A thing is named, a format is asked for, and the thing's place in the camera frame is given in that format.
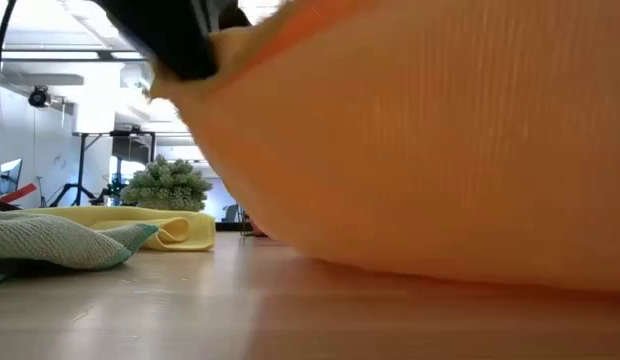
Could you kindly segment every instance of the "ceiling light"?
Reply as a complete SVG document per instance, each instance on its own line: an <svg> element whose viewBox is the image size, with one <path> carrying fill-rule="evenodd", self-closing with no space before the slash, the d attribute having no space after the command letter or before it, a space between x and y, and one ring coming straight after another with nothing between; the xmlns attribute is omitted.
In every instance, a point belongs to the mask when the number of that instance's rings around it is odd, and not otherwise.
<svg viewBox="0 0 620 360"><path fill-rule="evenodd" d="M98 60L94 51L3 51L6 60Z"/></svg>
<svg viewBox="0 0 620 360"><path fill-rule="evenodd" d="M118 60L142 60L143 55L136 51L113 51L110 53L113 58Z"/></svg>
<svg viewBox="0 0 620 360"><path fill-rule="evenodd" d="M103 37L116 38L119 36L119 30L105 17L84 19L83 21L87 26Z"/></svg>

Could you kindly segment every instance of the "camera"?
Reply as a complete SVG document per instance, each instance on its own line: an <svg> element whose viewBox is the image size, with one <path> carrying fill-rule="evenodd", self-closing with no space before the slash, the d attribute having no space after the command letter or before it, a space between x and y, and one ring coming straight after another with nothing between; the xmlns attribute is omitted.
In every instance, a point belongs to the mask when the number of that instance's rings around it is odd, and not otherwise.
<svg viewBox="0 0 620 360"><path fill-rule="evenodd" d="M35 86L28 97L28 103L38 109L46 109L52 103L52 97L48 94L47 86Z"/></svg>

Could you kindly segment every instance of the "tripod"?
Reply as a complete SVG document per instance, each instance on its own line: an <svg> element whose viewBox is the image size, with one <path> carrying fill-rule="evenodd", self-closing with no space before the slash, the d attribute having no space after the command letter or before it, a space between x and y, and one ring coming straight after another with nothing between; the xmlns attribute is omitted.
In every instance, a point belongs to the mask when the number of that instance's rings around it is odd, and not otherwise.
<svg viewBox="0 0 620 360"><path fill-rule="evenodd" d="M57 196L57 198L54 199L54 201L50 204L50 207L58 207L59 202L61 201L61 199L63 199L63 196L68 191L70 191L70 189L75 189L75 188L77 189L77 196L75 197L71 206L81 205L81 194L85 194L88 198L90 198L90 200L96 199L93 193L91 193L90 191L88 191L88 189L83 187L83 162L85 160L86 139L88 138L88 135L89 134L81 134L81 151L79 152L79 176L77 177L77 183L76 184L68 183L68 184L63 185L63 190L61 191L59 196Z"/></svg>

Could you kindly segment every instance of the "red object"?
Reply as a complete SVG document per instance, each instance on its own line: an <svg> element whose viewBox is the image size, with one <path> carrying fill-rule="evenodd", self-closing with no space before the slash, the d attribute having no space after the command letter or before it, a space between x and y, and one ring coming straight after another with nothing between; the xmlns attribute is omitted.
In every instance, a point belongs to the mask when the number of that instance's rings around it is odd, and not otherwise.
<svg viewBox="0 0 620 360"><path fill-rule="evenodd" d="M2 198L0 198L0 201L4 202L4 203L10 203L13 202L15 200L21 199L22 197L30 194L31 192L37 190L37 187L34 186L34 184L28 184L24 187L22 187L21 189L12 192Z"/></svg>

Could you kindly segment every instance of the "black stand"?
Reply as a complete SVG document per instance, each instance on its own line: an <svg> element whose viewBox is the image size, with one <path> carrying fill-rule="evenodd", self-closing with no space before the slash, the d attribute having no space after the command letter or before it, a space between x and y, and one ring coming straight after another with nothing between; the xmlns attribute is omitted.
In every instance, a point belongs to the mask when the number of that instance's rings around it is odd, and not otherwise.
<svg viewBox="0 0 620 360"><path fill-rule="evenodd" d="M71 206L81 205L81 194L86 194L86 196L90 200L96 199L93 193L91 193L90 191L88 191L88 189L83 187L83 162L85 161L86 139L88 138L88 135L89 134L81 134L81 151L79 152L79 176L77 177L77 183L63 185L63 190L61 191L59 196L57 196L57 198L52 202L52 204L50 204L50 207L58 207L59 202L61 201L61 199L63 199L63 196L68 191L70 191L70 189L75 189L75 188L77 189L77 196L75 197Z"/></svg>
<svg viewBox="0 0 620 360"><path fill-rule="evenodd" d="M74 201L72 202L72 205L70 206L81 205L81 194L85 194L91 201L97 200L97 197L94 196L93 193L91 193L90 191L88 191L88 189L83 187L83 163L85 161L85 155L86 155L87 148L92 146L92 144L94 144L94 142L97 141L100 137L102 136L130 137L130 135L137 135L137 136L150 135L150 139L151 139L150 140L150 162L154 161L155 153L157 151L157 134L153 131L114 130L109 133L75 133L74 135L81 137L81 148L79 150L79 175L77 176L77 183L76 184L65 184L59 196L57 196L57 198L50 204L50 207L58 207L59 202L61 202L61 199L63 199L63 196L68 191L70 191L70 189L77 189L77 196L75 197ZM86 147L86 139L88 138L88 136L92 136L92 135L97 136L97 138L92 140L92 142ZM119 179L121 179L120 169L121 169L121 160L119 160L118 167L117 167L117 171L119 173Z"/></svg>
<svg viewBox="0 0 620 360"><path fill-rule="evenodd" d="M121 179L121 163L123 162L123 159L121 159L120 157L117 158L117 172L114 174L115 179L117 180L117 182L119 184L121 184L122 179ZM114 201L112 202L114 206L119 206L121 205L121 199L119 198L115 198Z"/></svg>

